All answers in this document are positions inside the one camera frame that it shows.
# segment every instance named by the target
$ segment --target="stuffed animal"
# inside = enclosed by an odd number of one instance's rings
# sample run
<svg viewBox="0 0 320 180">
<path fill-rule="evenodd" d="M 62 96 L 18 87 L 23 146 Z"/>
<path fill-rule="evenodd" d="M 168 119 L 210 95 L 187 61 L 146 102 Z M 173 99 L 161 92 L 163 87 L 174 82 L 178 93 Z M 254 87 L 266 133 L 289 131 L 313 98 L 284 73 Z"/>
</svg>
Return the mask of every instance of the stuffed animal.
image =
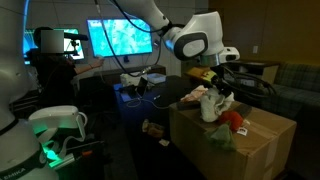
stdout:
<svg viewBox="0 0 320 180">
<path fill-rule="evenodd" d="M 202 119 L 205 122 L 216 121 L 223 111 L 230 108 L 233 101 L 233 92 L 225 97 L 223 94 L 219 94 L 216 86 L 209 88 L 200 98 Z"/>
<path fill-rule="evenodd" d="M 204 135 L 214 146 L 223 150 L 235 151 L 236 144 L 234 142 L 233 135 L 229 126 L 229 122 L 224 123 L 211 132 L 205 132 Z"/>
<path fill-rule="evenodd" d="M 230 130 L 233 132 L 238 131 L 243 123 L 243 118 L 237 111 L 224 111 L 219 117 L 219 124 L 224 124 L 230 121 Z"/>
<path fill-rule="evenodd" d="M 208 91 L 203 85 L 198 86 L 196 89 L 192 90 L 190 94 L 185 95 L 180 99 L 181 102 L 191 102 L 199 101 L 200 97 Z"/>
</svg>

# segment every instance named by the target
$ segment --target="monitor screen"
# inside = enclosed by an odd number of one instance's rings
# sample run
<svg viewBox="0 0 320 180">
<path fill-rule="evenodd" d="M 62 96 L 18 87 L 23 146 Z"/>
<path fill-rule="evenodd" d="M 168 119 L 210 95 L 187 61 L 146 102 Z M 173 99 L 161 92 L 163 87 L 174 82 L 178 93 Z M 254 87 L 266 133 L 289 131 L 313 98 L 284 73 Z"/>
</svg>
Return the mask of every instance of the monitor screen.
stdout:
<svg viewBox="0 0 320 180">
<path fill-rule="evenodd" d="M 140 19 L 131 19 L 138 27 L 150 31 L 150 27 Z M 100 20 L 87 20 L 94 56 L 113 56 L 109 48 Z M 140 31 L 126 19 L 103 20 L 113 50 L 117 56 L 152 52 L 150 33 Z"/>
<path fill-rule="evenodd" d="M 66 28 L 56 28 L 55 30 L 63 30 L 66 33 L 72 33 L 72 34 L 78 34 L 78 29 L 66 29 Z M 33 41 L 33 33 L 34 29 L 26 29 L 24 32 L 24 38 L 23 38 L 23 56 L 26 58 L 26 52 L 28 52 L 30 49 L 37 48 L 37 46 L 34 44 Z M 64 51 L 73 51 L 73 46 L 71 45 L 70 39 L 64 39 Z M 78 59 L 84 59 L 83 49 L 81 46 L 81 41 L 76 40 L 76 43 L 79 44 L 76 46 L 76 50 L 78 52 L 78 56 L 71 55 L 74 60 Z"/>
</svg>

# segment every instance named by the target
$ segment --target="white robotic arm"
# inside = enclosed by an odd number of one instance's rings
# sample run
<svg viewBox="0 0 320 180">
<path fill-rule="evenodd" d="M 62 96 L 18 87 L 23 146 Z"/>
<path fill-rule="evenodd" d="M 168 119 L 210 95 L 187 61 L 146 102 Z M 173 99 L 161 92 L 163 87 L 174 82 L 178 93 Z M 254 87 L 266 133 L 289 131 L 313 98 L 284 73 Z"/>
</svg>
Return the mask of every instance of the white robotic arm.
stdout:
<svg viewBox="0 0 320 180">
<path fill-rule="evenodd" d="M 182 61 L 200 57 L 200 64 L 217 66 L 240 58 L 233 47 L 222 43 L 222 25 L 218 12 L 194 14 L 182 28 L 170 22 L 157 8 L 153 0 L 110 0 L 120 11 L 140 18 L 164 39 L 164 43 Z"/>
</svg>

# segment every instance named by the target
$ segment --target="cable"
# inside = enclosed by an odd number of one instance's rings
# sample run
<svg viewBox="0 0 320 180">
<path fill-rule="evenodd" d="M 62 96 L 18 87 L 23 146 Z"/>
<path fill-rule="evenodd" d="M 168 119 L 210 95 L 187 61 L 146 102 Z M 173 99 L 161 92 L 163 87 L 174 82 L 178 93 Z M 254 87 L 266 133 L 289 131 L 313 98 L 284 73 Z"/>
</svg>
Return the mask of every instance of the cable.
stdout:
<svg viewBox="0 0 320 180">
<path fill-rule="evenodd" d="M 235 80 L 235 84 L 236 86 L 234 85 L 231 85 L 229 82 L 227 82 L 223 77 L 221 78 L 221 82 L 222 84 L 225 84 L 227 85 L 228 87 L 236 90 L 236 91 L 239 91 L 241 93 L 243 93 L 244 96 L 250 98 L 250 99 L 254 99 L 256 100 L 256 98 L 268 98 L 270 95 L 272 94 L 276 94 L 276 91 L 275 89 L 271 86 L 271 84 L 269 84 L 268 82 L 266 81 L 263 81 L 262 79 L 259 79 L 253 75 L 250 75 L 250 74 L 245 74 L 245 73 L 240 73 L 240 72 L 234 72 L 232 70 L 230 70 L 227 66 L 225 65 L 221 65 L 221 67 L 226 71 L 228 72 Z M 260 83 L 263 85 L 264 88 L 267 89 L 267 92 L 265 92 L 263 89 L 260 89 L 260 88 L 257 88 L 259 90 L 262 90 L 262 94 L 258 94 L 258 93 L 252 93 L 252 92 L 249 92 L 249 91 L 246 91 L 246 90 L 243 90 L 241 88 L 241 83 L 240 83 L 240 79 L 239 77 L 247 77 L 247 78 L 250 78 L 252 80 L 254 80 L 255 82 L 257 83 Z"/>
<path fill-rule="evenodd" d="M 118 2 L 116 0 L 112 0 L 114 2 L 114 4 L 117 6 L 117 8 L 119 9 L 119 11 L 121 12 L 121 14 L 130 22 L 130 24 L 132 26 L 134 26 L 135 28 L 139 29 L 140 31 L 143 31 L 143 32 L 147 32 L 147 33 L 155 33 L 155 32 L 160 32 L 162 31 L 162 29 L 157 29 L 157 30 L 152 30 L 152 31 L 147 31 L 147 30 L 144 30 L 140 27 L 138 27 L 137 25 L 135 25 L 131 20 L 130 18 L 127 16 L 127 14 L 122 10 L 122 8 L 120 7 L 120 5 L 118 4 Z"/>
<path fill-rule="evenodd" d="M 104 84 L 107 84 L 107 83 L 104 81 L 103 77 L 102 77 L 102 70 L 101 70 L 101 69 L 103 70 L 102 66 L 100 67 L 100 71 L 99 71 L 99 75 L 100 75 L 101 81 L 102 81 Z"/>
<path fill-rule="evenodd" d="M 55 5 L 55 3 L 53 2 L 53 0 L 51 0 L 51 2 L 52 2 L 52 5 L 53 5 L 53 8 L 54 8 L 54 12 L 56 13 L 56 17 L 57 17 L 57 21 L 58 21 L 58 26 L 59 26 L 59 28 L 60 28 L 61 25 L 60 25 L 60 20 L 59 20 L 58 13 L 57 13 L 56 5 Z"/>
<path fill-rule="evenodd" d="M 8 9 L 8 8 L 6 8 L 6 7 L 3 7 L 3 6 L 0 6 L 0 8 L 1 8 L 1 9 L 5 9 L 5 10 L 10 11 L 10 12 L 13 12 L 13 13 L 16 13 L 16 14 L 20 14 L 20 15 L 22 15 L 22 16 L 26 16 L 26 14 L 23 14 L 23 13 L 21 13 L 21 12 Z"/>
<path fill-rule="evenodd" d="M 132 101 L 128 102 L 126 104 L 126 106 L 129 107 L 129 108 L 135 108 L 135 107 L 138 107 L 141 104 L 141 101 L 145 101 L 145 102 L 151 103 L 157 109 L 168 109 L 169 108 L 169 106 L 167 106 L 167 107 L 159 107 L 154 102 L 152 102 L 150 100 L 147 100 L 147 99 L 142 99 L 142 98 L 141 99 L 139 98 L 139 99 L 132 100 Z"/>
<path fill-rule="evenodd" d="M 146 66 L 147 65 L 147 62 L 149 60 L 149 57 L 150 57 L 150 54 L 148 55 L 147 59 L 146 60 L 143 60 L 143 56 L 141 56 L 141 59 L 142 59 L 142 62 L 143 62 L 143 65 Z"/>
<path fill-rule="evenodd" d="M 94 144 L 98 144 L 98 143 L 103 144 L 105 142 L 104 141 L 94 141 L 94 142 L 91 142 L 91 143 L 88 143 L 88 144 L 67 148 L 67 150 L 69 151 L 69 150 L 79 149 L 79 148 L 82 148 L 82 147 L 86 147 L 86 146 L 90 146 L 90 145 L 94 145 Z"/>
<path fill-rule="evenodd" d="M 161 43 L 162 43 L 162 36 L 160 37 L 160 46 L 159 46 L 159 52 L 158 52 L 158 57 L 157 57 L 157 60 L 156 60 L 156 62 L 154 63 L 154 65 L 157 65 L 158 64 L 158 62 L 159 62 L 159 60 L 160 60 L 160 56 L 161 56 Z"/>
<path fill-rule="evenodd" d="M 114 52 L 114 49 L 113 49 L 113 47 L 112 47 L 112 45 L 111 45 L 111 42 L 110 42 L 110 39 L 109 39 L 109 37 L 108 37 L 108 33 L 107 33 L 107 30 L 106 30 L 106 27 L 104 26 L 104 23 L 103 23 L 103 17 L 102 17 L 102 15 L 101 15 L 101 10 L 100 10 L 100 6 L 99 6 L 99 4 L 98 4 L 98 1 L 97 1 L 97 0 L 94 0 L 94 1 L 95 1 L 95 4 L 96 4 L 96 7 L 97 7 L 98 14 L 99 14 L 99 16 L 100 16 L 100 23 L 101 23 L 101 25 L 102 25 L 103 32 L 104 32 L 104 34 L 105 34 L 105 36 L 106 36 L 106 39 L 107 39 L 109 48 L 110 48 L 110 50 L 111 50 L 111 52 L 112 52 L 112 54 L 113 54 L 113 57 L 116 59 L 116 61 L 117 61 L 117 63 L 119 64 L 119 66 L 121 67 L 121 69 L 122 69 L 126 74 L 128 74 L 128 75 L 131 76 L 131 77 L 139 77 L 139 76 L 141 76 L 141 75 L 143 74 L 143 72 L 140 72 L 140 73 L 138 73 L 137 75 L 134 75 L 134 74 L 129 73 L 129 72 L 122 66 L 120 60 L 118 59 L 116 53 Z"/>
</svg>

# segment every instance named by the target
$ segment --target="chair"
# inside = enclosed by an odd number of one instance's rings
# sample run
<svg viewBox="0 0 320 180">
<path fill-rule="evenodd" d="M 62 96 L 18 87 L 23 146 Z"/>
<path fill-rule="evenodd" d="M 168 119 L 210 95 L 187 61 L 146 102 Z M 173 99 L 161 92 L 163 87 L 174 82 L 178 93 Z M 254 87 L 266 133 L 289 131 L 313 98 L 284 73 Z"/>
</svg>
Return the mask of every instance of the chair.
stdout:
<svg viewBox="0 0 320 180">
<path fill-rule="evenodd" d="M 76 106 L 89 117 L 88 133 L 93 133 L 91 131 L 98 122 L 116 128 L 119 116 L 113 87 L 102 82 L 99 76 L 80 79 L 79 86 Z"/>
</svg>

